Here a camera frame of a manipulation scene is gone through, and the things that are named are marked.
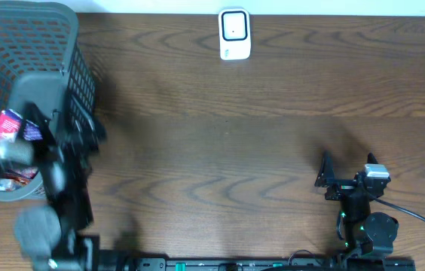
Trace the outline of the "orange snack bar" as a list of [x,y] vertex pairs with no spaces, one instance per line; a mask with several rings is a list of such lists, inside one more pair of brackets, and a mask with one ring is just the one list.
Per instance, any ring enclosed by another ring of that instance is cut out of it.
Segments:
[[14,191],[25,187],[37,174],[37,167],[8,170],[0,177],[0,191]]

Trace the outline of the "purple red snack pack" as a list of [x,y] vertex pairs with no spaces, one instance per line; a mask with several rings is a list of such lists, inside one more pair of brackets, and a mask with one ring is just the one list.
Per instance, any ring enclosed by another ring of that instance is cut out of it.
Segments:
[[14,142],[22,125],[25,126],[22,137],[27,141],[42,140],[38,125],[29,120],[23,120],[17,112],[7,109],[0,114],[0,141]]

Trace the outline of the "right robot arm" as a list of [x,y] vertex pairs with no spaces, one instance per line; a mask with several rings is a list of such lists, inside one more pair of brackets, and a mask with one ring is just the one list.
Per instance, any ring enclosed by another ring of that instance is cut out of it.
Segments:
[[323,155],[315,185],[326,189],[325,199],[339,201],[340,222],[346,241],[343,258],[385,258],[393,253],[399,223],[382,212],[372,212],[370,202],[384,195],[390,173],[370,153],[363,170],[351,179],[336,178],[329,153]]

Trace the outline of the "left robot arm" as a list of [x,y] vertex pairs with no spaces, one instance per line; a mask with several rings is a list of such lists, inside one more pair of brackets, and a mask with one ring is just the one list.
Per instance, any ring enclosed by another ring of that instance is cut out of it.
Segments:
[[327,260],[302,250],[288,260],[174,260],[130,251],[103,250],[99,237],[81,231],[93,221],[84,155],[96,149],[101,132],[93,123],[86,134],[68,132],[56,139],[47,118],[27,102],[25,121],[37,125],[42,138],[28,149],[27,158],[39,168],[47,203],[23,211],[15,236],[34,270],[333,270]]

